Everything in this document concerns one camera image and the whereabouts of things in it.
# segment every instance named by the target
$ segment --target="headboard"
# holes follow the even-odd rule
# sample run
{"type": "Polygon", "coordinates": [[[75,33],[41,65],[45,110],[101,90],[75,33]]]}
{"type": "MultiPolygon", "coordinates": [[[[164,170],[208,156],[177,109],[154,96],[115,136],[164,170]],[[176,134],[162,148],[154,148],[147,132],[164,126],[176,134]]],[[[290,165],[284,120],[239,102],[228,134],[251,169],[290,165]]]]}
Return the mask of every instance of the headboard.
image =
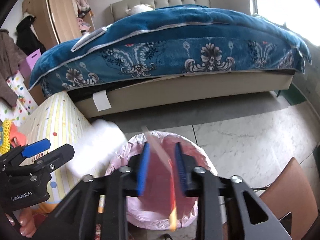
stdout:
{"type": "Polygon", "coordinates": [[[197,4],[210,7],[209,0],[123,0],[110,5],[111,14],[114,21],[120,20],[126,16],[126,10],[138,4],[149,4],[156,8],[181,5],[181,4],[197,4]]]}

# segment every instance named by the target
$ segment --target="wooden chair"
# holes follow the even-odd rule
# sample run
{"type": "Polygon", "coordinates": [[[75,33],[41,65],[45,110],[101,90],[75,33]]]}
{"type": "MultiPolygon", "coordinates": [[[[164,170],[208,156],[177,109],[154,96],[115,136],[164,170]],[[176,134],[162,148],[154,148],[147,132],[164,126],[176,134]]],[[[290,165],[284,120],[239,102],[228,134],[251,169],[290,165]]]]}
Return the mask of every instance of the wooden chair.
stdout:
{"type": "MultiPolygon", "coordinates": [[[[318,208],[308,179],[295,158],[289,161],[260,198],[278,219],[292,213],[292,240],[320,239],[319,235],[317,238],[307,238],[308,235],[315,235],[315,229],[319,231],[315,225],[318,208]]],[[[227,240],[227,223],[223,224],[223,235],[227,240]]]]}

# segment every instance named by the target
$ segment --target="blue blanket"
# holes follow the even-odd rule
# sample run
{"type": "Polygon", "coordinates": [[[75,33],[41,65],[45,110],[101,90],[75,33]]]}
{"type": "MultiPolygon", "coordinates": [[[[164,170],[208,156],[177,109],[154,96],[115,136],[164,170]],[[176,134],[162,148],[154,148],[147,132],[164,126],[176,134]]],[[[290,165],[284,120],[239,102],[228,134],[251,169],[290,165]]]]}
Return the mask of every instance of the blue blanket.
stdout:
{"type": "Polygon", "coordinates": [[[263,19],[199,6],[123,18],[88,43],[59,44],[37,61],[30,87],[48,95],[86,85],[203,71],[295,69],[310,52],[302,39],[263,19]]]}

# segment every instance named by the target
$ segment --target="hanging clothes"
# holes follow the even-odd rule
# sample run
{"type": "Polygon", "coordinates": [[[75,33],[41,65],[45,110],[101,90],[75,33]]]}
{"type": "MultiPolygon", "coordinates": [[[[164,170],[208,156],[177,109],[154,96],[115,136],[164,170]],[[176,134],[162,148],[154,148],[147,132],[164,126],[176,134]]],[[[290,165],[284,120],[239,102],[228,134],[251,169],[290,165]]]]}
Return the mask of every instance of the hanging clothes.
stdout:
{"type": "MultiPolygon", "coordinates": [[[[27,17],[27,16],[29,16],[29,15],[31,15],[32,17],[34,17],[32,14],[30,14],[30,13],[28,13],[28,12],[25,12],[25,13],[23,14],[23,18],[22,18],[22,19],[24,19],[25,17],[27,17]]],[[[31,29],[32,32],[35,34],[36,38],[39,40],[39,37],[38,37],[38,35],[37,35],[37,33],[36,33],[35,28],[33,27],[33,24],[31,24],[30,29],[31,29]]]]}
{"type": "Polygon", "coordinates": [[[78,14],[78,5],[77,5],[77,2],[76,2],[76,0],[71,0],[71,1],[72,1],[73,10],[75,11],[75,15],[76,15],[76,17],[78,17],[79,14],[78,14]]]}
{"type": "Polygon", "coordinates": [[[83,18],[88,12],[91,11],[90,5],[86,0],[76,0],[78,7],[78,14],[80,18],[83,18]]]}
{"type": "Polygon", "coordinates": [[[34,16],[29,15],[17,25],[17,45],[27,55],[30,55],[37,49],[40,49],[41,54],[46,52],[44,45],[37,39],[37,37],[31,30],[31,25],[33,24],[35,19],[36,18],[34,16]]]}
{"type": "Polygon", "coordinates": [[[16,105],[18,96],[8,87],[7,80],[17,73],[19,64],[27,55],[9,37],[7,30],[0,30],[0,99],[11,107],[16,105]]]}

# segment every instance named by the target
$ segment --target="white pillow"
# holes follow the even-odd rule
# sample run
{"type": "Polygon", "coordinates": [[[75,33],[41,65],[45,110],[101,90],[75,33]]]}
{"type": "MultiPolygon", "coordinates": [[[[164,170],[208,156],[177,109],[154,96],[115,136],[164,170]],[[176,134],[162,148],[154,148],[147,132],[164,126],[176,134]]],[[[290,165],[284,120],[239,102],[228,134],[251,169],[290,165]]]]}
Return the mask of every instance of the white pillow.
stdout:
{"type": "Polygon", "coordinates": [[[128,15],[134,15],[140,12],[148,12],[148,11],[153,11],[154,6],[148,5],[148,4],[139,4],[136,6],[133,6],[131,9],[126,10],[125,12],[128,15]]]}

